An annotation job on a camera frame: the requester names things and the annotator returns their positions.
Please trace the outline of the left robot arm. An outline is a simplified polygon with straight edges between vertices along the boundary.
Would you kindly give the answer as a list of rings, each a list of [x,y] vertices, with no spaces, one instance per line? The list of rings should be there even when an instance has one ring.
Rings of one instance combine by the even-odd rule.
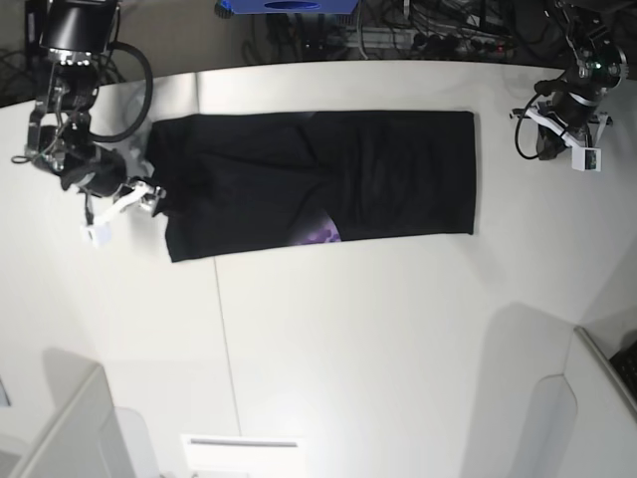
[[[599,171],[599,147],[612,117],[598,110],[607,94],[628,78],[629,63],[604,18],[633,1],[555,1],[546,15],[561,29],[572,60],[562,73],[533,86],[533,96],[513,109],[514,144],[525,160],[548,161],[570,152],[571,167]]]

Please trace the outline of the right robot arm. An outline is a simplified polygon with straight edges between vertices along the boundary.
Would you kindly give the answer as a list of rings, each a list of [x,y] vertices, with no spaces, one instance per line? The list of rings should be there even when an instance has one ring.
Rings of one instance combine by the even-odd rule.
[[[145,55],[118,38],[117,1],[52,1],[46,9],[39,46],[34,108],[29,116],[24,151],[12,157],[57,177],[63,190],[74,188],[85,198],[87,227],[109,223],[130,206],[154,212],[165,190],[151,180],[132,176],[113,145],[136,133],[153,99],[153,73]],[[115,134],[91,130],[91,110],[113,52],[131,55],[141,66],[144,91],[140,111]]]

